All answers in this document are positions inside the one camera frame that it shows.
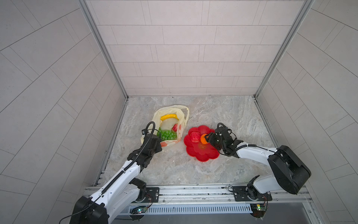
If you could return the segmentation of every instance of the white plastic bag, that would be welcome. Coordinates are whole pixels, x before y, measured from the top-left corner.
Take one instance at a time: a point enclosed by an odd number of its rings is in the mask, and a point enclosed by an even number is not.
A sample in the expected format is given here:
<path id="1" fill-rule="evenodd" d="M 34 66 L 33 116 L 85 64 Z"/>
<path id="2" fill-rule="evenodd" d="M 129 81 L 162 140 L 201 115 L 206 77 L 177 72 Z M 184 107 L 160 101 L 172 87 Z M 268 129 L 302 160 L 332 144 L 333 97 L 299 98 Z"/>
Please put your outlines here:
<path id="1" fill-rule="evenodd" d="M 185 117 L 182 109 L 186 109 L 187 110 L 187 116 Z M 173 106 L 167 106 L 167 107 L 163 107 L 160 108 L 159 110 L 157 110 L 154 113 L 153 119 L 152 121 L 155 122 L 155 129 L 158 129 L 161 124 L 162 124 L 162 120 L 160 120 L 160 118 L 164 115 L 168 115 L 168 114 L 176 114 L 177 118 L 178 118 L 178 129 L 176 131 L 176 134 L 178 136 L 177 140 L 165 140 L 162 141 L 160 144 L 162 147 L 165 146 L 172 146 L 175 143 L 178 143 L 181 139 L 182 139 L 182 135 L 184 132 L 184 128 L 187 125 L 188 122 L 188 118 L 189 118 L 189 108 L 187 108 L 186 106 L 182 106 L 182 105 L 173 105 Z M 151 132 L 153 125 L 149 125 L 148 127 L 148 131 Z M 144 135 L 140 138 L 140 141 L 144 142 Z"/>

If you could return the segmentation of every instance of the gray marble surface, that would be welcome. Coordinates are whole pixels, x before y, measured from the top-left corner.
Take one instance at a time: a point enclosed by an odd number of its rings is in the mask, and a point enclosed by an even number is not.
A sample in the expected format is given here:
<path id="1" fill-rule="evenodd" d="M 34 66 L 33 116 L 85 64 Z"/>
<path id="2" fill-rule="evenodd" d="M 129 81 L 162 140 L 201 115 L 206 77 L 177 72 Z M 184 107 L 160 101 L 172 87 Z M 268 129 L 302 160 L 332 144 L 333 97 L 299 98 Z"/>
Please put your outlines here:
<path id="1" fill-rule="evenodd" d="M 109 180 L 133 150 L 140 148 L 141 130 L 159 108 L 185 105 L 190 116 L 185 135 L 191 127 L 207 125 L 215 129 L 218 122 L 233 130 L 238 139 L 250 144 L 273 147 L 274 144 L 251 96 L 132 97 L 126 108 L 105 178 Z M 137 178 L 148 185 L 246 183 L 255 175 L 266 175 L 270 168 L 249 159 L 226 157 L 200 162 L 186 152 L 183 139 L 155 154 Z"/>

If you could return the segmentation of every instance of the red plate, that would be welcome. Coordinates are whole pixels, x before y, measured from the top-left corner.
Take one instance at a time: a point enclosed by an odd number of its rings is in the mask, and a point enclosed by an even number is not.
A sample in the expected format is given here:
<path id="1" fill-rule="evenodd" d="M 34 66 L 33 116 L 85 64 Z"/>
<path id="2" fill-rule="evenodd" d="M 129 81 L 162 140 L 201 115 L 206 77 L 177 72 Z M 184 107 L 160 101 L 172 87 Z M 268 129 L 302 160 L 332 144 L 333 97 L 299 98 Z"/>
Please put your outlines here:
<path id="1" fill-rule="evenodd" d="M 214 129 L 210 129 L 208 126 L 201 125 L 199 127 L 191 128 L 188 131 L 188 135 L 184 137 L 184 144 L 187 146 L 187 153 L 189 156 L 197 158 L 200 162 L 206 162 L 209 159 L 216 159 L 219 157 L 219 152 L 210 144 L 203 144 L 199 142 L 192 142 L 190 140 L 190 134 L 192 132 L 199 132 L 202 134 L 209 134 L 215 132 Z"/>

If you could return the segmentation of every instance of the black cable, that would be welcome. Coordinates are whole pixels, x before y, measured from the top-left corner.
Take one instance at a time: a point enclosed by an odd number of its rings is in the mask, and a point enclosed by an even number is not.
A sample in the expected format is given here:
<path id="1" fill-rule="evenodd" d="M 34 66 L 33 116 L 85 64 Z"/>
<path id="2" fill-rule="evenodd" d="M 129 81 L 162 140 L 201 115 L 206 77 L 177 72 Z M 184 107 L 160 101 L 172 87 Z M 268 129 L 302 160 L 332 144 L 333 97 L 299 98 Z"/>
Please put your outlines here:
<path id="1" fill-rule="evenodd" d="M 140 152 L 138 153 L 138 155 L 137 155 L 137 157 L 135 158 L 135 160 L 133 160 L 128 166 L 126 166 L 126 167 L 124 168 L 124 170 L 122 170 L 119 174 L 117 174 L 117 176 L 115 176 L 115 177 L 111 180 L 111 182 L 101 191 L 101 194 L 104 194 L 104 193 L 112 186 L 112 184 L 113 184 L 114 182 L 116 182 L 116 180 L 117 180 L 127 169 L 129 169 L 129 168 L 135 163 L 135 161 L 138 159 L 139 155 L 142 153 L 143 149 L 145 148 L 145 146 L 148 144 L 148 142 L 151 140 L 151 138 L 152 138 L 152 136 L 153 136 L 153 133 L 154 133 L 154 130 L 155 130 L 155 123 L 154 123 L 153 121 L 151 121 L 151 122 L 149 122 L 149 123 L 147 124 L 147 127 L 145 128 L 145 133 L 147 133 L 148 127 L 149 127 L 150 124 L 153 124 L 152 131 L 151 131 L 150 134 L 149 134 L 148 140 L 142 145 L 141 150 L 140 150 Z"/>
<path id="2" fill-rule="evenodd" d="M 61 221 L 64 220 L 65 218 L 71 217 L 71 216 L 73 216 L 73 215 L 77 215 L 77 214 L 79 214 L 79 213 L 81 213 L 81 212 L 83 212 L 83 211 L 89 209 L 100 197 L 101 197 L 101 196 L 99 196 L 99 197 L 98 197 L 92 204 L 90 204 L 87 208 L 85 208 L 85 209 L 83 209 L 83 210 L 81 210 L 81 211 L 79 211 L 79 212 L 77 212 L 77 213 L 75 213 L 75 214 L 72 214 L 72 215 L 68 215 L 68 216 L 66 216 L 66 217 L 63 217 L 58 224 L 61 224 Z"/>

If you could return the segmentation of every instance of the orange fruit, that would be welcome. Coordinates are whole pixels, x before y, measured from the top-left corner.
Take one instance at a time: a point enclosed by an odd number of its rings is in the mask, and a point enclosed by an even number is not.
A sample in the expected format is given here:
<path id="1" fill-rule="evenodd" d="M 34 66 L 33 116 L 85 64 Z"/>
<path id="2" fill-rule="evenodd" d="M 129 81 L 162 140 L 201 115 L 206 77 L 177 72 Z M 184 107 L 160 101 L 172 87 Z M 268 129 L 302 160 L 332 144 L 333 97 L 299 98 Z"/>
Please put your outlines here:
<path id="1" fill-rule="evenodd" d="M 201 143 L 203 143 L 204 145 L 205 144 L 208 144 L 208 142 L 205 140 L 205 136 L 206 136 L 207 134 L 202 134 L 202 136 L 200 137 L 200 141 L 201 141 Z"/>

